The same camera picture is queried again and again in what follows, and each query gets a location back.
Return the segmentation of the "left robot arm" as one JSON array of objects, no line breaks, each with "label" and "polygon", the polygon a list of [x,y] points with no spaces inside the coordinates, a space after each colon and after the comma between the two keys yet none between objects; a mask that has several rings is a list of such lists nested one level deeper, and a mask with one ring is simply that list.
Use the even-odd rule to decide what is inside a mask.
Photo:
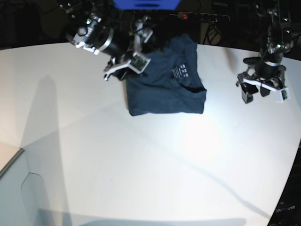
[{"label": "left robot arm", "polygon": [[279,101],[289,99],[285,85],[286,67],[282,65],[284,54],[294,47],[295,25],[291,21],[287,0],[257,0],[255,10],[264,21],[263,36],[260,38],[260,52],[257,57],[244,58],[247,69],[238,74],[236,86],[241,88],[245,104],[253,101],[253,95],[262,97],[271,92],[279,94]]}]

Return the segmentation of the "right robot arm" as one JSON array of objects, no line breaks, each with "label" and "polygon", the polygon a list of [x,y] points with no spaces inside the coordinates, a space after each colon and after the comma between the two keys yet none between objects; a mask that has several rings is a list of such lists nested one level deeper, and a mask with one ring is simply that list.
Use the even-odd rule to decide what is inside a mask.
[{"label": "right robot arm", "polygon": [[59,0],[68,17],[67,41],[77,49],[110,57],[103,70],[107,81],[141,76],[151,64],[145,52],[154,34],[151,17],[134,9],[119,9],[114,0]]}]

